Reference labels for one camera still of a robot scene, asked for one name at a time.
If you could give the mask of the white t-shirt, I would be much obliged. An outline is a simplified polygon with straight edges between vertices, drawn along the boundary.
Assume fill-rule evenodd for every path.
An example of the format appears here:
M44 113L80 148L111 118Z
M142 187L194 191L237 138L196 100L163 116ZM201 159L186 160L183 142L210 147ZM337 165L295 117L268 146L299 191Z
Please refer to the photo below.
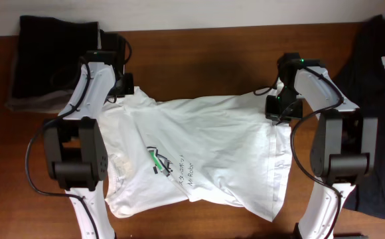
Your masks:
M285 199L291 129L265 117L265 102L253 93L158 102L136 88L105 104L98 123L113 215L206 200L272 221Z

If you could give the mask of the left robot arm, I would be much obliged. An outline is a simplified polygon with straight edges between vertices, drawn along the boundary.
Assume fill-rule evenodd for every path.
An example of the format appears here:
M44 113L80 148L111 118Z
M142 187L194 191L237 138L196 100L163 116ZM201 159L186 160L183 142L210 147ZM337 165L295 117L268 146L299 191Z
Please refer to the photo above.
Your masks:
M104 200L109 158L98 117L106 100L133 93L125 62L114 50L88 51L67 105L44 126L48 174L70 199L82 238L116 237Z

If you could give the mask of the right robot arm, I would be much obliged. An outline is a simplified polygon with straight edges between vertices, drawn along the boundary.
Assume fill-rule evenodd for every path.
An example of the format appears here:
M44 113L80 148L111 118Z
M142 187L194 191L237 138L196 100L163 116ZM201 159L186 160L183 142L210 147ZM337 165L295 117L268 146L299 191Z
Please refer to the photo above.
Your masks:
M362 115L330 79L325 65L285 53L277 60L281 91L268 96L266 118L273 124L296 120L290 139L312 117L318 119L309 156L314 182L306 211L292 238L334 238L334 227L351 192L374 168L378 120Z

